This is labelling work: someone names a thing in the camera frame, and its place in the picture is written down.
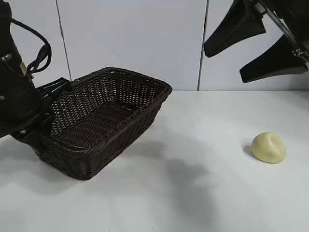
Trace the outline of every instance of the woven texture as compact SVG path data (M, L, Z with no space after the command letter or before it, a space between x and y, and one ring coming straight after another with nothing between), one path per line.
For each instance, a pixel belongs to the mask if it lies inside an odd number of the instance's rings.
M68 176L89 180L138 139L172 92L148 76L105 68L73 81L52 106L51 134L39 133L37 154Z

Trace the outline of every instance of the white tabletop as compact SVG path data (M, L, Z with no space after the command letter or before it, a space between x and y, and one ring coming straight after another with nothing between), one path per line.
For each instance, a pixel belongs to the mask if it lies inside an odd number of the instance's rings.
M90 181L0 140L1 232L307 232L309 93L173 92L151 128ZM283 139L281 164L248 152Z

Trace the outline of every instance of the dough ball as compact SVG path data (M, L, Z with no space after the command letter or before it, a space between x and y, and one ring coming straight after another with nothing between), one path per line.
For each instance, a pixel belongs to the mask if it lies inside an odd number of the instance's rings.
M272 132L256 136L252 142L254 156L267 163L280 163L286 158L286 150L281 138Z

